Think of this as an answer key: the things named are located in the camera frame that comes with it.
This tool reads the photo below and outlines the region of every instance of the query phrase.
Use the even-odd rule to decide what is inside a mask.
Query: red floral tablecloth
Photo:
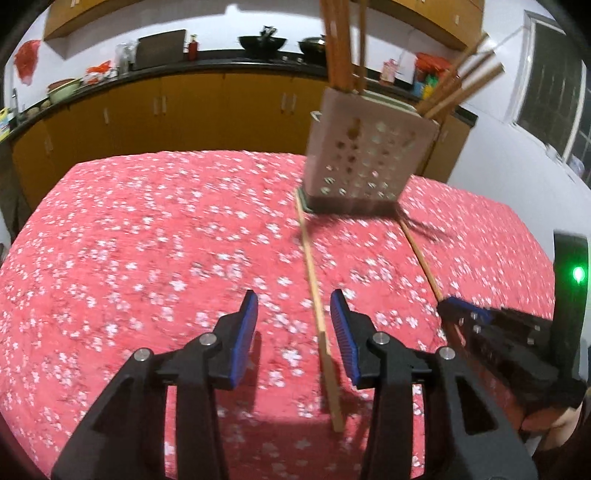
[[[218,395],[231,478],[358,476],[371,392],[353,389],[340,369],[347,423],[334,434],[293,198],[303,164],[297,155],[223,151],[115,157],[76,166],[46,197],[0,271],[0,413],[45,473],[131,352],[182,347],[252,288],[259,318],[249,368],[236,391]],[[437,231],[423,246],[446,293],[551,314],[551,265],[509,209],[424,179],[411,180],[403,205]],[[442,213],[450,206],[459,214]],[[308,222],[326,310],[342,288],[407,346],[444,343],[434,296],[396,223]],[[476,241],[483,233],[492,236]],[[524,280],[525,268],[535,281]],[[172,420],[172,401],[167,413]],[[172,424],[165,452],[174,475]]]

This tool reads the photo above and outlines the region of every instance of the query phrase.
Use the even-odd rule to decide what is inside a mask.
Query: black countertop
[[[251,60],[241,57],[243,50],[212,50],[199,52],[200,59],[196,61],[184,61],[179,63],[172,63],[162,65],[144,70],[129,72],[126,75],[105,80],[96,85],[89,85],[81,87],[79,90],[67,99],[51,105],[45,110],[40,111],[33,118],[26,120],[13,129],[10,134],[2,140],[12,141],[20,137],[25,131],[31,128],[37,121],[52,115],[61,108],[71,103],[78,102],[85,97],[104,92],[118,85],[125,83],[137,82],[153,77],[163,77],[166,75],[174,75],[180,73],[191,72],[270,72],[277,74],[292,74],[296,76],[310,77],[315,79],[328,78],[325,67],[303,63],[298,61],[301,56],[296,54],[286,54],[286,60]],[[380,85],[378,82],[379,72],[368,69],[367,88],[376,93],[383,95],[397,96],[409,100],[410,102],[418,102],[420,98],[412,93],[412,85],[409,83],[396,80],[393,86]],[[466,110],[463,107],[458,107],[453,114],[458,119],[467,123],[471,127],[476,125],[478,117]]]

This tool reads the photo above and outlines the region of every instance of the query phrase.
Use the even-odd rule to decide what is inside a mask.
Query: upper cabinet
[[[482,31],[484,0],[370,0],[369,4],[454,50],[464,50]]]
[[[45,24],[44,40],[65,37],[115,10],[141,0],[54,0]]]

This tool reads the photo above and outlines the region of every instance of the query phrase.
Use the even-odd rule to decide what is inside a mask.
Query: chopstick
[[[320,0],[326,30],[329,85],[351,92],[355,85],[351,63],[349,0]]]
[[[433,294],[435,295],[435,298],[437,299],[437,301],[442,301],[443,294],[441,293],[439,285],[437,285],[437,281],[435,280],[435,277],[433,276],[433,273],[431,272],[431,269],[429,268],[429,265],[428,265],[427,261],[425,260],[423,252],[421,252],[421,249],[418,247],[417,243],[414,241],[414,238],[408,228],[408,225],[401,218],[398,219],[398,223],[400,224],[400,227],[402,228],[402,231],[404,233],[404,236],[407,238],[408,243],[410,244],[411,248],[413,249],[413,252],[414,252],[415,256],[417,257],[419,265],[421,265],[421,268],[423,269],[423,272],[425,273],[425,276],[427,277],[427,281],[429,282],[429,286],[431,287],[431,290],[433,290]]]
[[[498,77],[504,71],[505,71],[505,69],[503,68],[503,65],[501,65],[499,63],[495,68],[489,70],[482,77],[480,77],[478,80],[475,80],[474,82],[472,82],[466,88],[460,88],[459,90],[457,90],[454,93],[452,93],[449,97],[447,97],[442,102],[438,103],[433,108],[431,108],[423,116],[425,118],[427,118],[427,119],[432,119],[439,112],[441,112],[443,109],[448,108],[448,107],[459,105],[460,103],[468,100],[478,90],[480,90],[481,88],[483,88],[485,85],[487,85],[493,79],[495,79],[496,77]]]
[[[413,235],[411,234],[406,222],[401,218],[398,218],[398,223],[400,224],[400,227],[402,228],[402,231],[408,243],[413,249],[414,255],[417,257],[418,263],[419,265],[421,265],[421,268],[423,269],[423,273],[427,277],[427,281],[429,282],[429,286],[431,287],[431,290],[435,295],[435,299],[439,303],[443,300],[443,293],[441,292],[439,285],[437,285],[437,281],[435,280],[435,277],[433,276],[433,273],[429,268],[429,264],[425,260],[423,252],[421,252],[421,249],[414,240]],[[445,333],[447,344],[451,346],[457,353],[463,355],[462,339],[458,333],[457,327],[447,322],[441,322],[441,329]]]
[[[322,307],[320,293],[318,292],[318,281],[316,279],[316,272],[314,271],[314,258],[312,256],[310,237],[308,236],[308,230],[306,229],[304,209],[302,208],[300,194],[298,193],[297,189],[294,192],[294,196],[296,199],[295,207],[297,209],[298,221],[300,222],[302,249],[304,250],[308,281],[310,283],[310,291],[312,293],[312,304],[314,305],[314,316],[316,318],[316,330],[318,333],[320,365],[322,366],[322,373],[324,376],[324,386],[326,387],[330,418],[332,420],[333,430],[340,433],[345,430],[345,422],[340,409],[339,381],[336,377],[335,366],[333,364],[332,357],[330,356],[330,342],[326,337],[324,309]]]
[[[326,34],[326,66],[329,74],[330,88],[336,88],[336,46],[332,34],[332,3],[329,0],[320,0],[320,10],[324,19],[324,31]]]
[[[358,83],[357,93],[363,94],[366,85],[365,78],[365,37],[366,37],[366,26],[367,26],[367,9],[368,0],[359,1],[359,70],[358,70]]]
[[[468,58],[476,53],[478,47],[480,47],[480,45],[482,45],[487,38],[488,33],[483,33],[477,42],[473,43],[466,50],[464,50],[462,54],[454,61],[449,70],[445,72],[441,80],[439,80],[437,83],[437,86],[433,90],[431,96],[422,100],[417,105],[417,113],[419,115],[424,115],[427,113],[433,107],[433,105],[441,100],[444,95],[444,88],[446,87],[449,80],[452,80],[456,77],[458,69],[466,63]]]

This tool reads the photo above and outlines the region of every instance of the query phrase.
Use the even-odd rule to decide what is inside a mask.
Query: kitchen cabinet
[[[452,33],[466,45],[474,43],[482,34],[482,10],[472,0],[456,0]]]
[[[484,0],[372,0],[370,7],[464,50],[480,34]]]
[[[99,93],[71,104],[70,113],[74,119],[72,137],[76,142],[77,163],[115,154],[109,127],[109,93]]]
[[[50,142],[50,160],[58,180],[78,163],[77,141],[72,136],[74,118],[68,107],[43,120]]]
[[[34,210],[59,180],[51,161],[51,141],[44,121],[38,121],[15,142],[12,162],[29,207]]]
[[[295,78],[293,93],[289,102],[287,128],[290,130],[290,141],[287,151],[304,155],[308,144],[308,136],[312,126],[310,112],[320,110],[322,95],[328,83],[323,80]]]
[[[469,134],[469,125],[449,115],[441,126],[422,176],[447,183]]]
[[[160,79],[128,83],[113,88],[108,95],[109,131],[115,155],[162,150]]]
[[[223,148],[223,74],[172,75],[161,81],[162,148],[171,151]]]
[[[292,142],[287,127],[293,82],[292,77],[281,75],[226,74],[222,102],[224,148],[287,151]]]
[[[474,43],[480,36],[482,10],[473,0],[419,0],[417,12],[464,45]]]
[[[120,8],[142,0],[54,0],[47,14],[43,40],[66,37]]]

